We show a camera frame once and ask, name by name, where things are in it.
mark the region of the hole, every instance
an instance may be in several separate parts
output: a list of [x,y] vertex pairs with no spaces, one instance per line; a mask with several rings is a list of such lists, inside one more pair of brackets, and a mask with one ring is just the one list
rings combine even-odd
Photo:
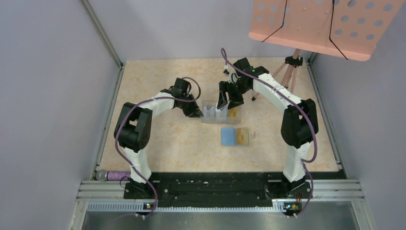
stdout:
[[358,32],[355,32],[355,31],[354,31],[354,32],[351,32],[350,36],[351,36],[351,37],[357,37],[357,36],[358,36]]
[[392,8],[393,8],[393,5],[392,5],[392,4],[386,4],[386,5],[383,7],[383,11],[388,12],[388,11],[391,11]]
[[373,2],[368,2],[368,3],[365,5],[365,8],[366,8],[367,10],[370,10],[370,9],[372,9],[374,6],[375,6],[375,3],[373,3]]
[[366,21],[365,18],[359,18],[359,19],[357,20],[358,24],[360,24],[360,25],[364,24],[365,21]]
[[372,40],[373,38],[375,38],[375,36],[373,34],[369,34],[366,36],[367,40]]
[[338,29],[338,30],[335,31],[335,33],[336,33],[337,35],[341,35],[341,34],[342,34],[342,30],[341,30],[341,29]]
[[342,22],[347,22],[348,19],[350,19],[350,17],[348,17],[348,16],[346,16],[346,15],[344,15],[344,16],[341,17],[341,21],[342,21]]
[[347,6],[348,7],[354,7],[355,5],[357,5],[357,1],[356,0],[351,0],[348,2]]
[[377,20],[373,25],[376,26],[376,27],[379,27],[379,26],[381,26],[382,24],[383,24],[383,21],[382,21],[382,20]]

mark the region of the purple cable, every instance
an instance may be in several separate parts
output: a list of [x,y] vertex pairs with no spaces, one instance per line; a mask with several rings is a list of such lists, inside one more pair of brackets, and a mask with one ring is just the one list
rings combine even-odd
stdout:
[[271,85],[268,84],[267,82],[265,82],[265,81],[263,81],[263,80],[261,80],[261,79],[255,77],[255,76],[253,76],[253,75],[251,75],[251,74],[248,74],[248,73],[246,73],[246,72],[240,70],[239,68],[237,68],[237,67],[235,67],[233,64],[231,64],[231,62],[227,59],[227,53],[226,53],[226,50],[225,50],[224,48],[221,48],[221,56],[223,56],[224,60],[226,61],[226,65],[227,65],[227,64],[230,65],[230,66],[233,67],[236,71],[238,71],[238,72],[244,74],[245,76],[250,77],[250,78],[252,78],[252,79],[254,79],[254,80],[256,80],[256,81],[259,81],[259,82],[261,82],[262,84],[264,84],[264,85],[268,86],[269,88],[271,88],[272,90],[276,91],[276,93],[279,94],[283,99],[287,100],[287,101],[288,101],[290,104],[292,104],[297,110],[299,110],[299,112],[303,115],[304,119],[306,120],[306,122],[308,123],[308,125],[309,125],[309,127],[310,127],[310,132],[312,133],[312,138],[313,138],[313,141],[315,142],[315,152],[314,152],[314,154],[313,154],[313,157],[312,157],[310,160],[302,159],[302,164],[303,164],[304,170],[306,171],[307,175],[308,175],[309,178],[310,178],[310,184],[311,184],[312,187],[310,188],[310,195],[309,195],[309,198],[307,199],[305,205],[303,206],[302,210],[301,210],[298,214],[296,214],[296,217],[299,217],[299,216],[303,213],[303,211],[307,208],[307,205],[309,204],[310,199],[311,199],[312,196],[313,196],[313,177],[312,177],[312,175],[310,174],[310,172],[307,170],[306,165],[305,165],[305,162],[306,162],[306,163],[312,163],[312,162],[315,161],[315,159],[316,159],[316,157],[317,157],[317,140],[316,140],[316,133],[315,133],[315,130],[314,130],[314,128],[313,128],[312,122],[310,121],[310,119],[309,119],[309,117],[307,116],[307,114],[300,108],[300,106],[298,106],[296,103],[294,103],[294,102],[293,102],[292,100],[290,100],[288,97],[286,97],[283,93],[279,92],[279,90],[275,89],[275,87],[271,86]]
[[156,98],[153,98],[153,99],[151,98],[151,99],[147,99],[147,100],[145,100],[145,101],[139,102],[138,104],[135,104],[135,105],[130,109],[130,111],[128,111],[127,115],[125,115],[125,117],[124,117],[122,123],[120,124],[120,127],[119,127],[118,130],[117,130],[117,134],[116,134],[116,136],[115,136],[114,146],[115,146],[115,149],[117,150],[118,154],[119,154],[122,158],[124,158],[124,160],[125,160],[126,162],[128,162],[128,163],[130,164],[130,166],[131,166],[131,168],[134,170],[134,172],[137,173],[137,175],[138,175],[139,177],[141,177],[141,178],[152,188],[152,191],[154,192],[154,195],[155,195],[155,197],[154,197],[154,206],[152,207],[151,212],[148,213],[147,215],[145,215],[144,218],[147,218],[147,217],[151,216],[152,213],[154,212],[155,208],[157,207],[158,194],[157,194],[157,191],[156,191],[155,187],[153,186],[153,184],[152,184],[147,178],[145,178],[145,177],[134,167],[133,163],[132,163],[123,153],[121,153],[120,148],[118,148],[118,137],[120,136],[121,130],[123,129],[125,123],[127,122],[128,118],[129,118],[129,116],[130,116],[130,114],[131,114],[138,106],[140,106],[140,105],[142,105],[142,104],[144,104],[144,103],[148,103],[148,102],[151,102],[151,101],[154,101],[154,100],[160,100],[160,99],[172,99],[172,100],[180,101],[180,102],[195,102],[195,101],[200,97],[200,94],[202,93],[202,91],[201,91],[201,89],[200,89],[200,85],[199,85],[199,84],[197,83],[197,81],[195,81],[195,79],[193,79],[193,78],[184,77],[184,78],[182,78],[182,79],[190,79],[190,80],[194,81],[194,83],[196,83],[197,87],[199,88],[199,94],[197,95],[197,97],[196,97],[195,99],[193,99],[193,100],[184,100],[184,99],[179,99],[179,98],[174,98],[174,97],[156,97]]
[[237,70],[238,72],[244,74],[245,76],[252,78],[256,81],[261,82],[262,84],[268,86],[269,88],[271,88],[272,90],[276,91],[277,94],[279,94],[279,96],[281,96],[283,99],[287,100],[290,104],[292,104],[297,110],[299,110],[299,112],[302,114],[302,116],[304,117],[304,119],[306,120],[306,122],[309,125],[310,128],[310,132],[312,133],[312,138],[313,141],[315,142],[315,153],[313,154],[313,157],[310,160],[305,160],[302,159],[303,162],[306,163],[312,163],[315,161],[316,157],[317,157],[317,140],[316,140],[316,133],[315,133],[315,129],[313,128],[312,122],[310,121],[309,117],[307,116],[307,114],[300,108],[300,106],[298,106],[296,103],[294,103],[291,99],[289,99],[288,97],[286,97],[283,93],[279,92],[279,90],[275,89],[275,87],[271,86],[270,84],[268,84],[266,81],[263,81],[249,73],[246,73],[242,70],[240,70],[239,68],[235,67],[233,64],[231,64],[231,62],[227,59],[227,53],[226,50],[224,48],[221,48],[221,55],[223,56],[224,60],[226,61],[226,65],[230,65],[232,68],[234,68],[235,70]]

